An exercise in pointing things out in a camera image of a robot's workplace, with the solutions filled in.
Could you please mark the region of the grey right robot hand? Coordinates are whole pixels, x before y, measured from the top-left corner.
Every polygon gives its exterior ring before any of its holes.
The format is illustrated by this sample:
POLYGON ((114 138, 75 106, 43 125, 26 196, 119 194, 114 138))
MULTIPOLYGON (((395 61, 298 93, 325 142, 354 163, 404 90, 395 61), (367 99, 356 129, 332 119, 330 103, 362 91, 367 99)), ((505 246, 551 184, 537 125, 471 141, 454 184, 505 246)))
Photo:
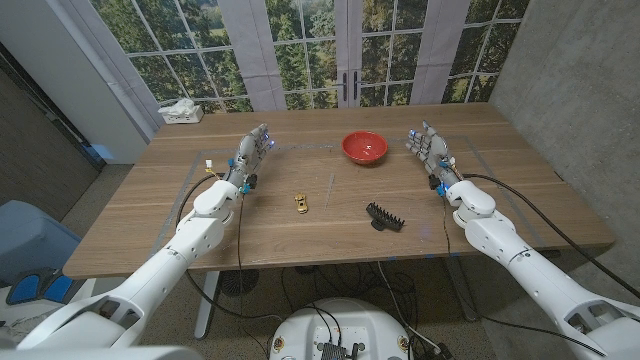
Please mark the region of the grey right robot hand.
POLYGON ((423 132, 409 131, 406 148, 423 163, 429 188, 444 197, 451 186, 463 180, 463 176, 456 168, 446 140, 426 121, 423 128, 423 132))

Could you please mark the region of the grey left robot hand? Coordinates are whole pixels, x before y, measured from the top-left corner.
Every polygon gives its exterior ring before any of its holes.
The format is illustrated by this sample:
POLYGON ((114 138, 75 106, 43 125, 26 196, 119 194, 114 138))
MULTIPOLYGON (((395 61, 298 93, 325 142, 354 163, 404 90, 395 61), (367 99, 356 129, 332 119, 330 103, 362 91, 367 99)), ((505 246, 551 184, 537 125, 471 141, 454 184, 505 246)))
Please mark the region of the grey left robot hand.
POLYGON ((223 180, 232 183, 243 193, 255 189, 260 164, 274 144, 275 141, 268 134, 267 124, 254 128, 241 139, 223 180))

